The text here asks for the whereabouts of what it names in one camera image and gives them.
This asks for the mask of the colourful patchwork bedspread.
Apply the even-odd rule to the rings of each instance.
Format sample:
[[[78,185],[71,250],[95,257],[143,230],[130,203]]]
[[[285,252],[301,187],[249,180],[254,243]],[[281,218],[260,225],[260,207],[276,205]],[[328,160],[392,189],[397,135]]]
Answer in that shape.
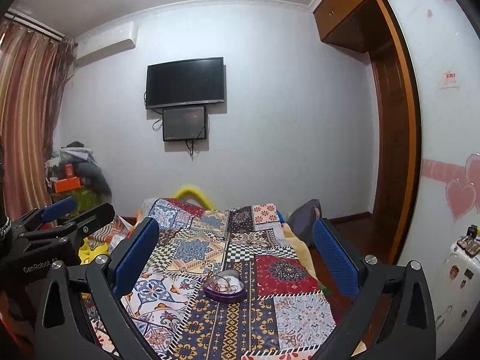
[[[120,305],[159,359],[310,359],[336,322],[304,242],[272,203],[145,200],[158,243]]]

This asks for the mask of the small black wall monitor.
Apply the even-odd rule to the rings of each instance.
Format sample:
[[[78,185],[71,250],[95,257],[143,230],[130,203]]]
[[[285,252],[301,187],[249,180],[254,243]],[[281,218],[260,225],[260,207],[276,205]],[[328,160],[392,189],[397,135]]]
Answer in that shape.
[[[184,106],[163,110],[163,141],[196,141],[207,138],[207,110]]]

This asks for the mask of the grey purple bag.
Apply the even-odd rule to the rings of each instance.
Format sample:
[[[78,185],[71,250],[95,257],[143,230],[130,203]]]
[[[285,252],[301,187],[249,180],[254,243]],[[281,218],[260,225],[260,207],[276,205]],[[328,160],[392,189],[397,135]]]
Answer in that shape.
[[[313,225],[321,218],[318,199],[311,199],[297,208],[287,219],[290,229],[307,247],[313,245]]]

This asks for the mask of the pile of clutter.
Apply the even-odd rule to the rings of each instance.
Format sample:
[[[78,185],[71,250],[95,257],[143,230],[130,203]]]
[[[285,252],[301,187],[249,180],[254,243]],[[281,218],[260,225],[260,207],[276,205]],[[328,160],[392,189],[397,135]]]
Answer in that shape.
[[[112,201],[112,190],[92,149],[73,141],[45,161],[46,189],[53,203],[74,197],[82,213]]]

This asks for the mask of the purple heart jewelry box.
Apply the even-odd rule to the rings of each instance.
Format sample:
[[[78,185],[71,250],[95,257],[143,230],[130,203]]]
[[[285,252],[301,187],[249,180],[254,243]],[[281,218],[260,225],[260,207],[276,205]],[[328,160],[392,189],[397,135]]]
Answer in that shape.
[[[247,297],[245,283],[236,270],[210,273],[202,288],[208,298],[223,304],[239,303]]]

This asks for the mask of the brown overhead wooden cabinet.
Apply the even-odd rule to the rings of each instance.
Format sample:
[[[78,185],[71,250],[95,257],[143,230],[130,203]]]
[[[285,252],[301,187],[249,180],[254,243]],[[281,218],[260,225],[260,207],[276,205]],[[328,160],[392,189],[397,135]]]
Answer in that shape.
[[[380,0],[323,0],[313,15],[323,43],[361,54],[392,41]]]

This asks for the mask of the white red wall sticker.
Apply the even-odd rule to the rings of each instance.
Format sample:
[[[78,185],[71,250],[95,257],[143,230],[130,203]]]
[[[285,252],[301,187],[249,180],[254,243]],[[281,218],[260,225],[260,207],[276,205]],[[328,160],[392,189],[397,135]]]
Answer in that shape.
[[[439,89],[459,89],[460,82],[455,70],[442,72],[438,80]]]

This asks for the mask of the white suitcase with stickers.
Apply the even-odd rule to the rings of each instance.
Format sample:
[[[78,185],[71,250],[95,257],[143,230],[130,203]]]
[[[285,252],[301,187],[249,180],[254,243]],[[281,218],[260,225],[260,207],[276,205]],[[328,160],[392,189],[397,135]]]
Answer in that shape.
[[[436,356],[441,358],[465,329],[479,303],[479,227],[455,241],[431,291]]]

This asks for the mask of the white air conditioner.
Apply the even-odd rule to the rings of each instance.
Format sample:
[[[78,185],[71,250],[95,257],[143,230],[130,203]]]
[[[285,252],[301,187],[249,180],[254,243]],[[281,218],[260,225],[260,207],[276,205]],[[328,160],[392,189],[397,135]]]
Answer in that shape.
[[[137,45],[137,34],[137,24],[131,21],[78,40],[76,66],[82,68],[134,49]]]

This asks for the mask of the yellow jacket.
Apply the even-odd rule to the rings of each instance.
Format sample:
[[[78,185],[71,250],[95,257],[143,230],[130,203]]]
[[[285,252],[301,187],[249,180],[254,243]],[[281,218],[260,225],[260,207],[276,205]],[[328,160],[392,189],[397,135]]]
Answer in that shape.
[[[101,254],[110,254],[109,245],[112,241],[112,237],[108,236],[104,240],[96,240],[86,237],[83,239],[83,244],[79,249],[78,256],[80,258],[80,264],[89,264]]]

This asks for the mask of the brown wooden door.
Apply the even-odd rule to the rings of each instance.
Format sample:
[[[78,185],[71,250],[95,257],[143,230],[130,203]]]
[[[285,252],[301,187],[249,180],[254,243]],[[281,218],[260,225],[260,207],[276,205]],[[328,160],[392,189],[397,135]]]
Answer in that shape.
[[[386,263],[394,250],[408,178],[408,107],[393,43],[372,54],[379,117],[379,167],[373,209],[374,253]]]

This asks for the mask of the large black wall television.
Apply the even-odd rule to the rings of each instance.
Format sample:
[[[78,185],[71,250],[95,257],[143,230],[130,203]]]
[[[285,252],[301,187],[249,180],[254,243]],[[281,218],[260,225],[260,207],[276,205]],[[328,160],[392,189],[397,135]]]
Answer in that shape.
[[[146,70],[146,109],[223,103],[225,94],[223,57],[157,63]]]

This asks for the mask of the striped brown curtain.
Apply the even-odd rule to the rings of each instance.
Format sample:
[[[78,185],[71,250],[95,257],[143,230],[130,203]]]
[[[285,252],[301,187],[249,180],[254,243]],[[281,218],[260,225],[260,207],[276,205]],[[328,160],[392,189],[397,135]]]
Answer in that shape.
[[[1,141],[4,204],[16,220],[50,204],[45,161],[64,86],[75,63],[72,38],[55,41],[11,19],[1,21]]]

